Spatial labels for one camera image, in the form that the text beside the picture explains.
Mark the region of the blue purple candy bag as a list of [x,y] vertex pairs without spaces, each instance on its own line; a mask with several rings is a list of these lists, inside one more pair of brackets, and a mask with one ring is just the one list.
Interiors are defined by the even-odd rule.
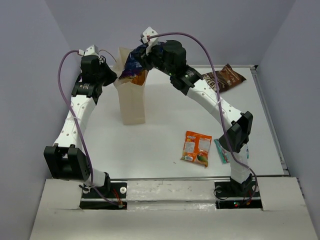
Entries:
[[147,46],[141,44],[133,50],[130,50],[127,57],[125,58],[125,63],[119,79],[135,78],[138,76],[144,68],[141,63],[137,60],[141,56],[141,53],[144,53]]

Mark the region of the cream paper bag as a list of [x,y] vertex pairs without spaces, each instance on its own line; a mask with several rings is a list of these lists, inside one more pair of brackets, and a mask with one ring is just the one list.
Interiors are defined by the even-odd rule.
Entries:
[[116,73],[117,79],[113,83],[115,86],[121,113],[122,123],[124,125],[138,125],[146,122],[145,112],[145,84],[140,86],[131,83],[132,78],[119,79],[122,73],[126,57],[131,49],[120,47],[118,57],[115,58],[115,64],[112,70]]

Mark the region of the orange Kettle chips bag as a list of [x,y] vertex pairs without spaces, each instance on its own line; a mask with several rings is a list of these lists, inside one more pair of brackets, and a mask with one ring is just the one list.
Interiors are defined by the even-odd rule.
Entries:
[[145,84],[147,76],[148,76],[148,71],[144,70],[140,72],[138,75],[136,75],[135,77],[133,77],[130,82],[138,86],[143,86]]

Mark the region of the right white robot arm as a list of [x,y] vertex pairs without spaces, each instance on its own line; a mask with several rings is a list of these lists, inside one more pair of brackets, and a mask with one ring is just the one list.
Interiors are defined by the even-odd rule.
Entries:
[[173,87],[200,104],[221,124],[223,135],[218,142],[231,156],[230,190],[235,196],[242,196],[253,180],[247,157],[253,115],[230,105],[197,70],[187,65],[187,52],[179,41],[146,39],[142,43],[143,49],[137,54],[141,66],[146,70],[155,68],[168,75]]

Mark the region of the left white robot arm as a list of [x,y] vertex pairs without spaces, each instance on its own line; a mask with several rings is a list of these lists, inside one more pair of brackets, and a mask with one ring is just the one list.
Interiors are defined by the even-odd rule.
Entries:
[[80,70],[71,98],[62,96],[68,107],[62,130],[53,145],[45,147],[43,155],[54,179],[84,183],[93,188],[97,196],[104,198],[111,191],[110,176],[93,168],[84,133],[103,87],[112,84],[117,75],[105,57],[97,53],[83,54]]

